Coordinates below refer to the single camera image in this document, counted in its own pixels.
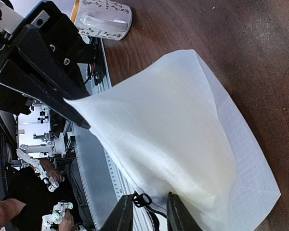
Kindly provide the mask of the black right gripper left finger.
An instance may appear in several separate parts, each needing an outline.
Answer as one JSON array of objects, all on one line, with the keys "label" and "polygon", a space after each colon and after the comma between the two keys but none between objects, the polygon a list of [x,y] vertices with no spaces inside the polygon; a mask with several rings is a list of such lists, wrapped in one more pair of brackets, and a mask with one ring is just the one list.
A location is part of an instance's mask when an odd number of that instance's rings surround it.
[{"label": "black right gripper left finger", "polygon": [[100,231],[132,231],[133,229],[133,195],[120,198]]}]

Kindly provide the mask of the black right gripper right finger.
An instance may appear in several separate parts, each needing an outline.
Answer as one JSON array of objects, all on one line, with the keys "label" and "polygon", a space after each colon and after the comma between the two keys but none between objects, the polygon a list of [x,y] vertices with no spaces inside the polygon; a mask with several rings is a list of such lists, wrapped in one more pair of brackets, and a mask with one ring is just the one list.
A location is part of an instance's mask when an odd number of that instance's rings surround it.
[{"label": "black right gripper right finger", "polygon": [[167,202],[167,229],[169,231],[201,231],[180,197],[171,192],[168,193]]}]

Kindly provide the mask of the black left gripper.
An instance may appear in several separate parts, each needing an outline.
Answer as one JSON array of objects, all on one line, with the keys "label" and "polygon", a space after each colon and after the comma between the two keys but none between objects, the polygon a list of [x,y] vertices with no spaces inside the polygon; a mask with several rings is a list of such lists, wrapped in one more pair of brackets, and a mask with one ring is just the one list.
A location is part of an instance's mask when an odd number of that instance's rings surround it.
[{"label": "black left gripper", "polygon": [[37,100],[89,129],[68,101],[89,96],[79,64],[92,63],[95,53],[52,1],[41,1],[26,17],[0,1],[0,109],[28,115],[28,102]]}]

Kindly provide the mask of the white paper bag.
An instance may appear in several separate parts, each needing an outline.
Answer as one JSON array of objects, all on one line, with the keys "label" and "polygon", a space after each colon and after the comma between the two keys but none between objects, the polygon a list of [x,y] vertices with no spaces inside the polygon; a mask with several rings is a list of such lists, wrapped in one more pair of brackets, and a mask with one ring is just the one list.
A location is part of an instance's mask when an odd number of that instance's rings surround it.
[{"label": "white paper bag", "polygon": [[154,208],[173,193],[204,231],[252,231],[280,198],[245,119],[194,50],[68,104]]}]

